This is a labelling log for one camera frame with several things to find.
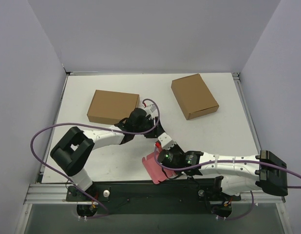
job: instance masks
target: white table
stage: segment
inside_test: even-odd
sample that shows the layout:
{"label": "white table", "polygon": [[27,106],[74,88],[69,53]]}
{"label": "white table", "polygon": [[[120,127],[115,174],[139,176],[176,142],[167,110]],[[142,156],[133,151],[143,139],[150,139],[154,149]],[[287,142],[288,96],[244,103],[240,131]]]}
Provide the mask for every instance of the white table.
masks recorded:
{"label": "white table", "polygon": [[[140,94],[158,104],[165,131],[184,151],[246,156],[257,154],[231,73],[201,74],[220,107],[217,112],[186,120],[171,90],[171,81],[190,74],[69,76],[57,123],[90,123],[87,111],[96,89]],[[71,126],[58,127],[51,149]],[[85,165],[93,181],[150,180],[142,157],[154,150],[155,139],[136,136],[124,145],[108,146],[92,151]],[[60,167],[49,156],[47,163]],[[66,182],[61,175],[46,168],[42,183]]]}

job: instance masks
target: cardboard box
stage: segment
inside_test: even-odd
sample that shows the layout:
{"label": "cardboard box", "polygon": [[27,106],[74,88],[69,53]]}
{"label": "cardboard box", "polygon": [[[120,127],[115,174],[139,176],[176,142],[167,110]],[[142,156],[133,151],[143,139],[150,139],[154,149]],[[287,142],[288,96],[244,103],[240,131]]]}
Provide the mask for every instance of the cardboard box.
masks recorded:
{"label": "cardboard box", "polygon": [[96,90],[87,116],[90,122],[116,124],[138,107],[139,94]]}
{"label": "cardboard box", "polygon": [[171,89],[186,119],[204,116],[219,108],[200,74],[173,80]]}

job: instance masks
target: pink object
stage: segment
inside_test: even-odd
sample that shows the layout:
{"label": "pink object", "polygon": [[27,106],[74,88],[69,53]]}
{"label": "pink object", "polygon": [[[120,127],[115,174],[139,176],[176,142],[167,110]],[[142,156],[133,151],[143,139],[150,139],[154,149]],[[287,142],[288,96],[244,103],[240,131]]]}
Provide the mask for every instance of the pink object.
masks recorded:
{"label": "pink object", "polygon": [[[144,167],[146,168],[147,172],[149,173],[152,181],[154,184],[159,184],[160,182],[164,181],[167,179],[165,174],[162,172],[161,166],[159,166],[155,159],[154,159],[154,153],[151,153],[150,155],[147,155],[146,158],[142,158],[142,163]],[[171,170],[166,170],[164,169],[165,172],[167,173],[168,177],[171,177],[173,175],[176,175],[174,171]]]}

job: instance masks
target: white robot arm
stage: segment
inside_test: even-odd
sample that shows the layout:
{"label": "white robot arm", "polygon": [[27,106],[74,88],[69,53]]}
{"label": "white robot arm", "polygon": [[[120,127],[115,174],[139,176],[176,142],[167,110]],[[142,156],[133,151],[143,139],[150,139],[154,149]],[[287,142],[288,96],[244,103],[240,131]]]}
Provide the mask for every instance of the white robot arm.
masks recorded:
{"label": "white robot arm", "polygon": [[[124,144],[134,138],[126,132],[147,132],[152,128],[157,117],[155,106],[136,108],[129,118],[105,130],[85,130],[71,128],[51,151],[51,157],[64,172],[84,191],[93,184],[84,169],[84,164],[92,150],[108,146]],[[212,164],[201,166],[193,170],[184,170],[186,175],[218,175],[221,179],[221,191],[227,195],[238,195],[241,192],[263,190],[272,195],[287,195],[286,173],[260,167],[253,163],[235,163],[236,160],[251,160],[286,164],[269,151],[252,156],[220,156],[199,151],[184,152],[180,146],[163,130],[160,122],[157,127],[143,134],[147,138],[157,138],[156,146],[160,149],[158,161],[169,168],[180,171],[182,168],[203,162],[214,161]],[[218,163],[219,160],[232,160],[232,163]]]}

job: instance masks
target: white wall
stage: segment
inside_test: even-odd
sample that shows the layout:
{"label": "white wall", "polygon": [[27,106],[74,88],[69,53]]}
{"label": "white wall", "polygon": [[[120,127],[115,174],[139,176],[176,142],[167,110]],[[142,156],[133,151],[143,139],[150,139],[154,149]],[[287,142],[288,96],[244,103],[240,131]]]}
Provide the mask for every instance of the white wall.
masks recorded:
{"label": "white wall", "polygon": [[[0,234],[14,233],[39,165],[32,135],[53,122],[65,72],[26,0],[0,0]],[[47,135],[37,140],[42,154]]]}
{"label": "white wall", "polygon": [[29,0],[67,71],[239,72],[280,0]]}
{"label": "white wall", "polygon": [[[241,72],[262,148],[301,174],[301,0],[282,0]],[[301,185],[289,176],[288,183]],[[301,233],[301,190],[286,198],[294,233]]]}

